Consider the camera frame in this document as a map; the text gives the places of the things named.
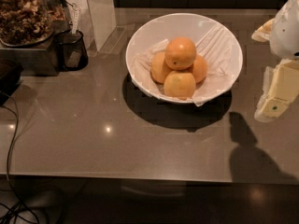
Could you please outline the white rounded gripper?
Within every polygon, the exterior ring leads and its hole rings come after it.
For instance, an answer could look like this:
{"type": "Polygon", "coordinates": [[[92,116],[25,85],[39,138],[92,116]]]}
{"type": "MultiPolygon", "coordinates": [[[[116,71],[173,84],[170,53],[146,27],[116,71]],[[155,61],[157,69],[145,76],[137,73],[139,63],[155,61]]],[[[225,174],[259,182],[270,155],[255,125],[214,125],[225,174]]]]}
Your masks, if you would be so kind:
{"type": "Polygon", "coordinates": [[[271,51],[283,59],[263,74],[263,95],[254,114],[260,122],[279,118],[299,95],[299,0],[288,0],[274,19],[261,25],[251,38],[269,40],[271,51]]]}

